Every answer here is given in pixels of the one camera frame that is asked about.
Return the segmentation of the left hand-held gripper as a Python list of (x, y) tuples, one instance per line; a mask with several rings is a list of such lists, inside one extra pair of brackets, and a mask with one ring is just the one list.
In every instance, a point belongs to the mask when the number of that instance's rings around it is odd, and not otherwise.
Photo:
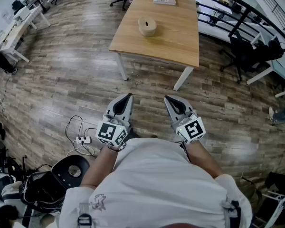
[(123, 150), (130, 133), (129, 119), (133, 110), (133, 94), (120, 95), (110, 102), (103, 119), (98, 122), (95, 137), (111, 149)]

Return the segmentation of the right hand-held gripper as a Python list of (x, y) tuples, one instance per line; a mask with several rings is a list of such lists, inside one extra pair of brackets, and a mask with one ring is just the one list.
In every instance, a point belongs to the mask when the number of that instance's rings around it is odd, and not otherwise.
[(177, 95), (166, 95), (164, 102), (169, 117), (175, 122), (172, 128), (185, 144), (193, 143), (205, 135), (206, 130), (202, 119), (194, 112), (179, 119), (181, 115), (193, 110), (193, 107), (185, 98)]

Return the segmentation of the beige woven rope basket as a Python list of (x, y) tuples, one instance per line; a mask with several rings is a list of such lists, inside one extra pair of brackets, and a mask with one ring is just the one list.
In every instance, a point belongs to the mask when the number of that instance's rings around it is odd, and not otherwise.
[(139, 32), (145, 37), (152, 37), (157, 29), (157, 24), (151, 17), (138, 18)]

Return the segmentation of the person's right forearm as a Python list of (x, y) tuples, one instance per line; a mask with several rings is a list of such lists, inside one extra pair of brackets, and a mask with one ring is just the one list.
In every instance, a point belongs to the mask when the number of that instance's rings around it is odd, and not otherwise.
[(212, 178), (223, 174), (222, 169), (200, 141), (186, 144), (186, 151), (190, 162), (206, 171)]

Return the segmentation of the person's left forearm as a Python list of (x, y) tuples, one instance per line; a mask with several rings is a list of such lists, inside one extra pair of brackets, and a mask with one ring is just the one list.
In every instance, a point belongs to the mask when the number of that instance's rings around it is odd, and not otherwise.
[(98, 187), (100, 183), (113, 171), (118, 152), (118, 149), (104, 147), (92, 163), (92, 166), (85, 173), (80, 186), (91, 189)]

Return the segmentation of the white box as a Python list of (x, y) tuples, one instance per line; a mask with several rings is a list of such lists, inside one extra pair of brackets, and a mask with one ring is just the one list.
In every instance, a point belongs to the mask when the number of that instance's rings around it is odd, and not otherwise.
[(28, 7), (21, 8), (13, 17), (16, 21), (23, 21), (30, 15), (30, 10)]

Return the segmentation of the wooden table with white legs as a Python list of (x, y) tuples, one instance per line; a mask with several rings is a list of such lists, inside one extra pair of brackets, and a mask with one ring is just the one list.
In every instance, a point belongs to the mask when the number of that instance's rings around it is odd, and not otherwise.
[[(154, 36), (139, 32), (138, 19), (150, 17), (157, 28)], [(155, 4), (153, 0), (133, 0), (114, 35), (113, 52), (123, 80), (128, 76), (122, 54), (160, 59), (185, 66), (174, 85), (177, 91), (193, 69), (199, 67), (199, 29), (195, 0), (176, 0), (176, 5)]]

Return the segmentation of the person's white t-shirt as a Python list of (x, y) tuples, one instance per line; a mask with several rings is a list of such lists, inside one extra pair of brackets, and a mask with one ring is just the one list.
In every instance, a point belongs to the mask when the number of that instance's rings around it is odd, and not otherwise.
[(252, 208), (235, 180), (193, 165), (186, 146), (134, 138), (95, 189), (70, 188), (59, 228), (249, 228)]

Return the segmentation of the black plastic chair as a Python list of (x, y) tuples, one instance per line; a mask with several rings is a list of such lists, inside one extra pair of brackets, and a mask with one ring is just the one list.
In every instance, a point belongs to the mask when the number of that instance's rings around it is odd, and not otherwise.
[(70, 155), (57, 162), (51, 172), (66, 189), (69, 189), (81, 184), (89, 167), (89, 162), (83, 156)]

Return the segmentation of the white desk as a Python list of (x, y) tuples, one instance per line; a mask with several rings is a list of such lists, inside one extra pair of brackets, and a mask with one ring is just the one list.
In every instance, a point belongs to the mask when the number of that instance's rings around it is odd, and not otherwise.
[[(258, 40), (261, 40), (264, 44), (267, 44), (272, 39), (278, 39), (282, 49), (285, 50), (285, 40), (278, 34), (275, 36), (263, 36), (261, 32), (259, 32), (256, 37), (250, 42), (250, 44), (255, 47), (255, 44), (258, 42)], [(247, 85), (250, 85), (251, 83), (263, 78), (264, 76), (268, 75), (271, 72), (277, 73), (279, 76), (281, 76), (285, 80), (285, 53), (283, 56), (279, 59), (268, 61), (270, 67), (268, 69), (265, 69), (261, 73), (257, 74), (255, 77), (249, 79), (246, 81)], [(285, 95), (285, 91), (278, 93), (275, 95), (275, 98), (281, 97)]]
[(30, 10), (30, 15), (23, 21), (12, 20), (12, 22), (8, 25), (8, 27), (3, 31), (0, 36), (0, 52), (13, 59), (15, 62), (18, 60), (13, 56), (16, 55), (22, 60), (29, 62), (24, 55), (16, 50), (16, 45), (20, 41), (21, 37), (24, 35), (24, 32), (27, 30), (29, 26), (33, 29), (37, 30), (38, 28), (33, 23), (33, 20), (39, 15), (47, 24), (47, 26), (51, 26), (47, 18), (42, 13), (43, 9), (41, 6), (37, 6)]

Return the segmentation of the black metal railing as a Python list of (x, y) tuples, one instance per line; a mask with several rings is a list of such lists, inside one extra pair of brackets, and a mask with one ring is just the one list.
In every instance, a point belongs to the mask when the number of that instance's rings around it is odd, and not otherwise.
[(243, 0), (195, 0), (199, 5), (199, 33), (229, 42), (238, 32), (245, 41), (257, 36), (264, 41), (277, 37), (285, 48), (285, 31)]

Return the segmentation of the black equipment bag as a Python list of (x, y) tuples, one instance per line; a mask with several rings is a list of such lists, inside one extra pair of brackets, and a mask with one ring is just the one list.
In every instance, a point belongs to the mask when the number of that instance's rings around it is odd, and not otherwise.
[(21, 201), (41, 213), (59, 212), (66, 188), (49, 171), (36, 172), (19, 187)]

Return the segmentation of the white book on table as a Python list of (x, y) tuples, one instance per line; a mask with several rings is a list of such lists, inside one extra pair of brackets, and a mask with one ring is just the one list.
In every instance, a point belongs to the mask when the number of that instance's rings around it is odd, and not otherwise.
[(163, 4), (163, 5), (176, 5), (176, 0), (153, 0), (154, 4)]

